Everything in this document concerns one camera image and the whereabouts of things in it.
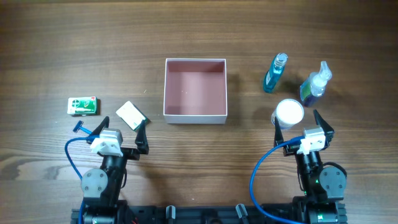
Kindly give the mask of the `blue mouthwash bottle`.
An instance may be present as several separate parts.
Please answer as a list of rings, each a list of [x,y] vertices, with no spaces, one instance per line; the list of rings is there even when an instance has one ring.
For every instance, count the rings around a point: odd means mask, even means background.
[[[279,53],[274,57],[270,65],[270,69],[267,71],[264,77],[263,90],[266,93],[273,92],[276,83],[279,81],[284,72],[287,61],[288,55],[285,53]]]

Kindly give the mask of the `white cotton bud tub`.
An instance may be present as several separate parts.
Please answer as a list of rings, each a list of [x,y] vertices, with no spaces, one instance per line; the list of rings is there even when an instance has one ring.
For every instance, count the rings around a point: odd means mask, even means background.
[[[304,117],[304,108],[293,99],[282,100],[271,115],[271,122],[275,125],[275,119],[278,119],[281,129],[290,129],[292,126],[301,122]]]

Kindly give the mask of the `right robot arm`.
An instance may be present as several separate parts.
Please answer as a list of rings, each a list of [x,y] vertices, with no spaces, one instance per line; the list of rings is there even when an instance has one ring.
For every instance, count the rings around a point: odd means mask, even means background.
[[[283,147],[284,156],[294,156],[300,189],[291,203],[263,205],[271,214],[300,223],[348,222],[345,205],[341,203],[347,184],[347,172],[334,162],[322,162],[320,151],[327,149],[334,129],[313,111],[316,126],[303,130],[303,139]]]

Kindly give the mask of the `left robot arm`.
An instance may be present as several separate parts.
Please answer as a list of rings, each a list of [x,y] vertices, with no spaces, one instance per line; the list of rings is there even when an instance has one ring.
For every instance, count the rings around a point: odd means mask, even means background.
[[[127,162],[138,161],[140,155],[149,153],[146,136],[146,120],[137,127],[136,147],[123,147],[123,136],[118,129],[109,127],[105,117],[94,131],[87,131],[86,142],[93,153],[102,157],[97,169],[82,175],[82,206],[78,223],[138,223],[134,212],[125,200],[119,199],[120,191],[127,181]]]

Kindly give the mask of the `clear pump sanitizer bottle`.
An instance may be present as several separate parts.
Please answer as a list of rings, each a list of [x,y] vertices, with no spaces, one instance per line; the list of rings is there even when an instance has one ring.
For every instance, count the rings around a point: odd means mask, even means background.
[[[332,72],[326,61],[321,61],[320,71],[312,72],[300,86],[300,99],[304,106],[311,107],[325,93]]]

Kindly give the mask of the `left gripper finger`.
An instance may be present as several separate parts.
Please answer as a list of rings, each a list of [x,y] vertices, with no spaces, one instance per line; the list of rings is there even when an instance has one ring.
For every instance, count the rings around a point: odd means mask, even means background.
[[[135,143],[140,154],[149,153],[149,143],[146,136],[146,122],[144,120],[142,120],[138,126]]]
[[[104,128],[109,128],[109,116],[106,116],[102,122],[97,126],[94,131],[88,135],[86,142],[91,144],[95,138],[97,138]]]

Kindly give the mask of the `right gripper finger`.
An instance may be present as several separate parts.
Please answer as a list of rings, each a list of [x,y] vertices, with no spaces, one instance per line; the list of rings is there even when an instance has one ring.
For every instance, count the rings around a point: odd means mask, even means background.
[[[274,119],[274,126],[275,126],[274,147],[276,147],[284,142],[284,138],[282,135],[282,130],[280,128],[279,120],[276,116]]]
[[[317,110],[313,110],[313,115],[315,118],[315,122],[319,125],[325,134],[334,134],[335,130],[321,117],[320,113]]]

